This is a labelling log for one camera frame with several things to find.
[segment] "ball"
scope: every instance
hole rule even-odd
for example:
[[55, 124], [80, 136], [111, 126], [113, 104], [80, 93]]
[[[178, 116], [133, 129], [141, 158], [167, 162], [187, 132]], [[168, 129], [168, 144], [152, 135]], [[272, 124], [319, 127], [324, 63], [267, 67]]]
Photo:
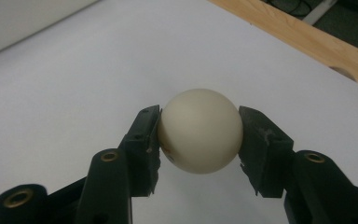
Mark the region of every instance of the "ball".
[[166, 157], [193, 174], [209, 174], [228, 165], [243, 137], [239, 111], [219, 92], [184, 91], [162, 109], [158, 140]]

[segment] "black plastic part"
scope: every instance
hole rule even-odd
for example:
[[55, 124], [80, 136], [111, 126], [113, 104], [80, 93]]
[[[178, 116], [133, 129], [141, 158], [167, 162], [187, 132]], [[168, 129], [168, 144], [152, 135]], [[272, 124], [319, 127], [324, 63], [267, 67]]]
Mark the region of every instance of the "black plastic part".
[[20, 185], [0, 195], [0, 224], [39, 223], [47, 198], [40, 185]]
[[294, 141], [260, 111], [240, 106], [243, 140], [239, 156], [255, 192], [281, 198]]
[[73, 223], [85, 183], [86, 177], [50, 194], [45, 211], [48, 218], [43, 223]]
[[158, 182], [158, 119], [158, 105], [141, 110], [118, 147], [126, 150], [129, 160], [132, 197], [149, 196]]
[[290, 223], [304, 224], [311, 220], [321, 224], [358, 224], [358, 188], [330, 158], [318, 152], [299, 151], [292, 172], [303, 198], [297, 190], [288, 190], [286, 201], [294, 203], [287, 206], [309, 209], [311, 219], [300, 215], [304, 211], [297, 210], [296, 216], [287, 213]]
[[123, 149], [92, 158], [76, 213], [76, 224], [132, 223], [129, 170]]

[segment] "screw hole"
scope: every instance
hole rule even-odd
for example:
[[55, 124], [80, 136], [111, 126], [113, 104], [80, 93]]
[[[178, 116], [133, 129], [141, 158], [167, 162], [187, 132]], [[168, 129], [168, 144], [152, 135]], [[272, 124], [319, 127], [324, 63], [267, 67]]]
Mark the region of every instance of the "screw hole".
[[21, 206], [31, 200], [34, 192], [31, 189], [21, 189], [10, 196], [4, 201], [4, 206], [7, 208], [15, 208]]
[[324, 162], [324, 158], [316, 153], [307, 153], [305, 155], [305, 157], [309, 160], [309, 161], [313, 161], [313, 162], [317, 162], [317, 163], [323, 163]]
[[106, 152], [101, 156], [102, 161], [114, 161], [118, 158], [118, 154], [115, 151]]
[[109, 216], [106, 213], [100, 213], [97, 215], [94, 215], [92, 218], [92, 223], [94, 224], [103, 224], [106, 223], [109, 220]]

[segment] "wooden edge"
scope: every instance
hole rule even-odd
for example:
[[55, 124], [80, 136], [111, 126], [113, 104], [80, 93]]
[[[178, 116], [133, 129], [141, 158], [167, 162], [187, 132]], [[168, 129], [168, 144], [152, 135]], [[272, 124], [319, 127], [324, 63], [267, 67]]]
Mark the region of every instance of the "wooden edge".
[[260, 0], [209, 0], [358, 82], [358, 48]]

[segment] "wire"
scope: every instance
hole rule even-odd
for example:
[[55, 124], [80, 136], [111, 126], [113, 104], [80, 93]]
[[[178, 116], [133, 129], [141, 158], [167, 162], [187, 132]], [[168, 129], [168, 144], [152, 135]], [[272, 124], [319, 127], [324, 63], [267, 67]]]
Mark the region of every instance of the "wire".
[[[289, 11], [284, 11], [283, 9], [279, 8], [278, 6], [276, 6], [274, 3], [273, 3], [273, 0], [267, 0], [266, 2], [267, 4], [271, 5], [272, 7], [276, 7], [277, 9], [279, 9], [280, 11], [283, 11], [291, 16], [294, 16], [294, 17], [306, 17], [308, 14], [310, 14], [310, 12], [312, 11], [312, 7], [310, 6], [310, 4], [305, 1], [305, 0], [298, 0], [297, 2], [297, 5], [295, 8], [293, 8], [292, 10], [289, 10]], [[307, 13], [301, 13], [301, 14], [296, 14], [295, 11], [298, 10], [300, 7], [301, 7], [301, 4], [304, 4], [307, 9], [308, 9], [308, 12]]]

